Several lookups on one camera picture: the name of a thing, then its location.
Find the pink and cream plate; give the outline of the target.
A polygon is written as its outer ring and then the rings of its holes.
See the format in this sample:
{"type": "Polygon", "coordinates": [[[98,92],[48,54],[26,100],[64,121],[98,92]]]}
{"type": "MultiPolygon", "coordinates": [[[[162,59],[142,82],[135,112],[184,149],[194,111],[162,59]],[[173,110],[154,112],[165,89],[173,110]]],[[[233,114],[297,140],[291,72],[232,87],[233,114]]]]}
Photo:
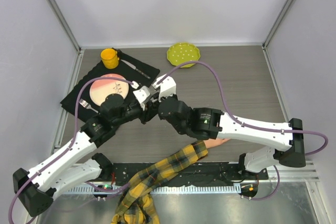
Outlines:
{"type": "Polygon", "coordinates": [[[111,94],[119,94],[124,99],[127,97],[129,92],[129,84],[123,81],[114,79],[104,79],[97,80],[92,83],[89,95],[92,102],[100,106],[106,99],[107,96],[111,94]]]}

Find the mannequin hand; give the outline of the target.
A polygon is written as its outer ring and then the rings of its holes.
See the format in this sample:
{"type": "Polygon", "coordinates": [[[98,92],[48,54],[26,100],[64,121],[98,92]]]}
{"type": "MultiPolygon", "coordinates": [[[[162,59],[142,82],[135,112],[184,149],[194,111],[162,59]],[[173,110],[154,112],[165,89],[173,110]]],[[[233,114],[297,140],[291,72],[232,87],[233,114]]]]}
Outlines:
{"type": "Polygon", "coordinates": [[[216,138],[216,139],[204,140],[204,144],[206,148],[209,149],[209,148],[220,146],[228,141],[229,141],[229,138],[225,138],[225,139],[216,138]]]}

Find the aluminium frame rail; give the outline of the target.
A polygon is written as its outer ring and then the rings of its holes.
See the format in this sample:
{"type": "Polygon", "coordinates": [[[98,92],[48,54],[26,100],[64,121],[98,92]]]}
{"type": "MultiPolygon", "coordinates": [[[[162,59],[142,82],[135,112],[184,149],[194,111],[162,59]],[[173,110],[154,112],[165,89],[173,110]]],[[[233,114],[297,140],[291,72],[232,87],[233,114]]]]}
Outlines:
{"type": "Polygon", "coordinates": [[[79,52],[77,53],[73,67],[70,73],[70,79],[68,83],[68,87],[66,89],[66,93],[64,98],[60,100],[60,108],[61,114],[60,119],[58,121],[58,125],[55,131],[55,138],[53,140],[53,144],[51,146],[50,154],[56,153],[61,147],[63,142],[64,131],[67,124],[68,115],[75,113],[75,98],[74,98],[74,87],[77,85],[77,80],[81,68],[82,59],[85,53],[85,49],[83,47],[79,47],[79,52]]]}

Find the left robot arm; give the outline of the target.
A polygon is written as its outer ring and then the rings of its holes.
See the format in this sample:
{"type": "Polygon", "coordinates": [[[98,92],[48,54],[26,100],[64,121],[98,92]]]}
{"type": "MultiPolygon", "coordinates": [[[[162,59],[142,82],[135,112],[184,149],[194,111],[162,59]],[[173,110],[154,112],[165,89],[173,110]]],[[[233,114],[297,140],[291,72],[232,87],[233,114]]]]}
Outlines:
{"type": "Polygon", "coordinates": [[[93,179],[107,181],[113,165],[102,153],[94,154],[78,167],[73,165],[111,139],[120,125],[135,119],[143,124],[151,120],[158,107],[158,95],[141,95],[131,104],[126,104],[119,94],[107,96],[100,112],[76,130],[66,145],[30,170],[20,168],[13,174],[16,198],[31,217],[36,217],[76,185],[93,179]]]}

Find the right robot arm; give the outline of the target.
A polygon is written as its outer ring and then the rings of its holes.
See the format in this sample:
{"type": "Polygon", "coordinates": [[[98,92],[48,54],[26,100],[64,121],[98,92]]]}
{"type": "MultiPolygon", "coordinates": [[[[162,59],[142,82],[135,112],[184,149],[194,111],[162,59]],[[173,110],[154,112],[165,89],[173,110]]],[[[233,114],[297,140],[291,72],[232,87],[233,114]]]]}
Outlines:
{"type": "Polygon", "coordinates": [[[274,165],[302,168],[306,165],[302,121],[269,123],[240,117],[211,108],[194,108],[169,97],[161,102],[159,118],[169,122],[180,135],[197,140],[233,138],[263,145],[263,148],[243,153],[239,157],[237,173],[250,179],[255,173],[274,165]]]}

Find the yellow ceramic mug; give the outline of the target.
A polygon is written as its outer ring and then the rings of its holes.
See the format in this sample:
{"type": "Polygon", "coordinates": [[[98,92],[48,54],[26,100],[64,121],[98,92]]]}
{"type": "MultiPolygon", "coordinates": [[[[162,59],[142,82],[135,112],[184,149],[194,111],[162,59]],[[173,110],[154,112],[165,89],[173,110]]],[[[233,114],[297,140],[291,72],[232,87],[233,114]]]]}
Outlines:
{"type": "Polygon", "coordinates": [[[104,49],[100,54],[100,58],[107,69],[114,69],[119,65],[119,56],[116,49],[104,49]]]}

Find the yellow plaid shirt sleeve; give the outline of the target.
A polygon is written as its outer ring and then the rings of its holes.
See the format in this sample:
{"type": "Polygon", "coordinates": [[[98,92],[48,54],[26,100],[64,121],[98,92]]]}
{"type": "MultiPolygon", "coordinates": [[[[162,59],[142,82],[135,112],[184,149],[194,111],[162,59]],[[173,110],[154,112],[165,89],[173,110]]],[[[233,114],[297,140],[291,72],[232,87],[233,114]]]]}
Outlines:
{"type": "Polygon", "coordinates": [[[160,223],[151,192],[208,154],[204,141],[196,141],[169,157],[137,172],[120,197],[112,223],[160,223]]]}

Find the green polka dot dish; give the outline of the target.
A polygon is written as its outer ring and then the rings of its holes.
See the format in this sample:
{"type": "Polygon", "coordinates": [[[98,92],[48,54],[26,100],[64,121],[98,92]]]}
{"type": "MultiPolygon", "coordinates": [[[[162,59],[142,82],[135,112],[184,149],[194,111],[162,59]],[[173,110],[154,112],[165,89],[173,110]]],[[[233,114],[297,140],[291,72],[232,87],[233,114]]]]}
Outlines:
{"type": "Polygon", "coordinates": [[[169,63],[178,66],[189,61],[198,61],[201,57],[199,49],[188,42],[173,44],[166,52],[169,63]]]}

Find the silver fork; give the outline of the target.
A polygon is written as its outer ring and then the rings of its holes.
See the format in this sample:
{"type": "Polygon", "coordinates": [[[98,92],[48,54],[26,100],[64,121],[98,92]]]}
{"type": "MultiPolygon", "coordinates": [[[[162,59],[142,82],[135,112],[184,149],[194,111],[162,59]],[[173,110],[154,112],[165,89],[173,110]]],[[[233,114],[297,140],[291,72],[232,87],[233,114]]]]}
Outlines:
{"type": "Polygon", "coordinates": [[[92,110],[92,111],[94,111],[94,112],[96,112],[96,113],[99,113],[98,110],[94,109],[94,108],[91,106],[91,104],[88,103],[87,101],[85,101],[84,99],[80,99],[80,100],[79,100],[79,104],[80,104],[82,107],[84,107],[85,109],[92,110]]]}

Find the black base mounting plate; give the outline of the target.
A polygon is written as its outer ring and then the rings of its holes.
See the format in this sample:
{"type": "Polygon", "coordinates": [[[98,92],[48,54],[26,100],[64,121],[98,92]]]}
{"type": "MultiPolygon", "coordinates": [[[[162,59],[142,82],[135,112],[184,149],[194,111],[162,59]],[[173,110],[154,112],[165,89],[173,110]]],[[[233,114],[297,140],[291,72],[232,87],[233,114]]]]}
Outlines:
{"type": "Polygon", "coordinates": [[[98,178],[98,182],[114,182],[122,186],[128,182],[135,185],[139,182],[149,182],[151,185],[181,187],[181,186],[226,186],[234,182],[249,180],[267,180],[267,170],[254,174],[243,172],[239,165],[229,162],[197,162],[181,169],[168,165],[165,168],[155,168],[153,163],[113,163],[112,171],[107,177],[98,178]]]}

